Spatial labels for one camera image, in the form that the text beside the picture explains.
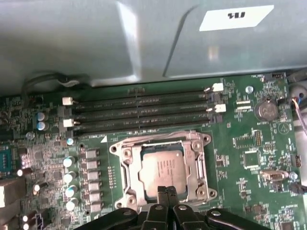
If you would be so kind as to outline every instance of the chip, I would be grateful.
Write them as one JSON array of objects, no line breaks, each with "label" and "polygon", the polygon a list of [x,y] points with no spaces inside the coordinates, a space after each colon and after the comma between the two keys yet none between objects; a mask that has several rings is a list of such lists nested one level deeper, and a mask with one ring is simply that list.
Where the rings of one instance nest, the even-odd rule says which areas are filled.
[{"label": "chip", "polygon": [[257,151],[246,151],[243,155],[243,163],[245,169],[259,167],[259,156]]},{"label": "chip", "polygon": [[36,152],[34,156],[36,160],[41,160],[43,159],[43,152],[42,151]]},{"label": "chip", "polygon": [[53,177],[55,180],[61,180],[62,179],[62,173],[61,172],[54,172]]},{"label": "chip", "polygon": [[49,204],[49,200],[48,200],[48,198],[42,198],[42,199],[40,200],[40,203],[41,203],[42,205],[46,205],[46,204]]},{"label": "chip", "polygon": [[157,197],[158,186],[174,186],[178,194],[185,193],[187,183],[184,167],[180,150],[145,154],[139,176],[147,196]]},{"label": "chip", "polygon": [[294,230],[292,222],[281,223],[281,230]]},{"label": "chip", "polygon": [[71,218],[70,218],[70,217],[67,217],[67,218],[61,219],[61,224],[62,224],[64,227],[69,227],[69,225],[71,224]]},{"label": "chip", "polygon": [[222,167],[222,166],[224,166],[224,162],[223,161],[216,161],[216,166]]}]

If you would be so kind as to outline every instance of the wire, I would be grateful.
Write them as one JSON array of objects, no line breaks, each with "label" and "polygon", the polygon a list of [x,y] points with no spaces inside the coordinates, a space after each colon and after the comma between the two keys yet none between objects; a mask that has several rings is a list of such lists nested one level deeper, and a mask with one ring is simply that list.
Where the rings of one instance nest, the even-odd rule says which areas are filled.
[{"label": "wire", "polygon": [[30,80],[25,80],[22,89],[21,89],[21,97],[23,100],[24,107],[27,107],[29,105],[29,96],[28,92],[36,84],[45,82],[45,81],[51,81],[51,80],[57,80],[59,84],[63,85],[64,87],[72,87],[74,85],[80,84],[81,82],[86,83],[89,79],[89,76],[85,74],[79,74],[79,75],[66,75],[60,72],[51,72],[47,73],[41,76],[38,76],[36,78],[32,78]]},{"label": "wire", "polygon": [[305,134],[306,134],[306,136],[307,136],[307,126],[306,126],[305,121],[304,121],[304,119],[303,119],[303,116],[302,116],[302,114],[301,114],[299,105],[298,105],[298,103],[296,102],[296,100],[295,100],[294,98],[292,99],[292,101],[293,101],[294,106],[295,106],[295,111],[296,111],[298,120],[300,121],[300,123],[301,123],[301,125],[302,125],[302,128],[303,128],[303,131],[305,132]]}]

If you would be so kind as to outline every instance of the black cable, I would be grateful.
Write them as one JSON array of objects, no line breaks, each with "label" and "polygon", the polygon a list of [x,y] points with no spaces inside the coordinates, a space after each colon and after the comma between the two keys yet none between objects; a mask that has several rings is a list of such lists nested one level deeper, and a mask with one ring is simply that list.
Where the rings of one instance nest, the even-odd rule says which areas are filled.
[{"label": "black cable", "polygon": [[24,103],[24,107],[27,107],[29,105],[28,91],[31,87],[45,81],[58,80],[59,78],[67,78],[67,76],[59,72],[53,72],[38,76],[36,78],[32,78],[30,80],[25,80],[21,89],[21,97]]},{"label": "black cable", "polygon": [[59,84],[65,87],[72,87],[80,83],[87,83],[87,81],[89,80],[89,76],[85,74],[66,75],[60,72],[51,72],[32,78],[30,80],[25,80],[21,89],[21,97],[24,103],[24,107],[27,107],[29,105],[28,92],[31,87],[35,86],[36,84],[51,80],[57,80]]}]

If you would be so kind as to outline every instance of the screw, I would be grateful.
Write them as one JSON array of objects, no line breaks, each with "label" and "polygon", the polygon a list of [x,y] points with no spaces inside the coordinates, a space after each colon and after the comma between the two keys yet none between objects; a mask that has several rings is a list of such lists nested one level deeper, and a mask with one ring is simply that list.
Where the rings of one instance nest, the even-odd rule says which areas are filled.
[{"label": "screw", "polygon": [[187,207],[184,206],[184,205],[180,205],[178,208],[179,208],[180,210],[186,210],[186,209],[187,209]]},{"label": "screw", "polygon": [[298,175],[295,172],[290,172],[289,173],[289,178],[291,180],[296,180],[298,178]]},{"label": "screw", "polygon": [[155,209],[157,209],[157,210],[162,210],[163,207],[162,207],[161,205],[159,205],[159,206],[155,207]]},{"label": "screw", "polygon": [[213,211],[211,212],[211,214],[214,215],[214,216],[216,216],[216,217],[218,217],[218,216],[221,215],[221,213],[220,213],[219,211],[215,211],[215,210],[213,210]]},{"label": "screw", "polygon": [[252,92],[254,92],[254,88],[249,85],[245,88],[245,92],[248,94],[251,94]]}]

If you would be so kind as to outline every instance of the capacitor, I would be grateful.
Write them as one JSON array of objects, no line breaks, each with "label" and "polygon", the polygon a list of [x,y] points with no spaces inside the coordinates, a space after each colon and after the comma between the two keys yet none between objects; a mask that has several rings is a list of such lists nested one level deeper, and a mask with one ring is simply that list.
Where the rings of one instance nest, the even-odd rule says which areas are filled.
[{"label": "capacitor", "polygon": [[72,156],[69,156],[63,160],[63,165],[65,168],[71,167],[74,163],[75,163],[75,158]]},{"label": "capacitor", "polygon": [[69,186],[68,189],[66,189],[65,196],[67,196],[68,198],[71,198],[73,197],[73,195],[75,195],[77,191],[78,191],[78,187],[75,185],[71,185]]},{"label": "capacitor", "polygon": [[36,213],[37,212],[34,210],[32,212],[29,212],[27,215],[24,215],[23,222],[28,222],[29,220],[31,220],[35,216]]},{"label": "capacitor", "polygon": [[33,140],[35,138],[35,133],[34,132],[27,132],[25,135],[25,138],[27,138],[27,140]]},{"label": "capacitor", "polygon": [[46,121],[48,119],[48,116],[46,114],[44,114],[43,112],[38,112],[36,114],[36,119],[38,121]]},{"label": "capacitor", "polygon": [[36,219],[33,218],[33,219],[29,220],[27,223],[25,223],[25,224],[23,225],[23,229],[24,229],[24,230],[29,230],[29,229],[30,229],[31,227],[33,227],[35,224],[36,224]]},{"label": "capacitor", "polygon": [[66,143],[67,143],[67,145],[73,145],[73,139],[72,138],[68,138]]},{"label": "capacitor", "polygon": [[24,169],[19,169],[17,171],[17,175],[18,176],[26,176],[29,175],[33,172],[33,170],[31,168],[24,168]]},{"label": "capacitor", "polygon": [[66,209],[68,211],[73,211],[74,208],[78,205],[79,201],[77,198],[72,198],[66,203]]},{"label": "capacitor", "polygon": [[43,121],[37,123],[36,128],[39,131],[47,130],[49,128],[49,124]]},{"label": "capacitor", "polygon": [[63,180],[64,180],[65,183],[69,184],[76,177],[77,177],[77,174],[73,171],[70,171],[70,172],[68,172],[67,174],[64,175]]},{"label": "capacitor", "polygon": [[35,192],[39,192],[40,190],[42,190],[43,188],[46,188],[48,187],[48,184],[46,182],[42,182],[42,183],[39,183],[39,184],[35,184],[33,186],[33,190]]},{"label": "capacitor", "polygon": [[290,172],[289,173],[289,178],[291,180],[296,180],[298,178],[298,175],[296,174],[296,172]]}]

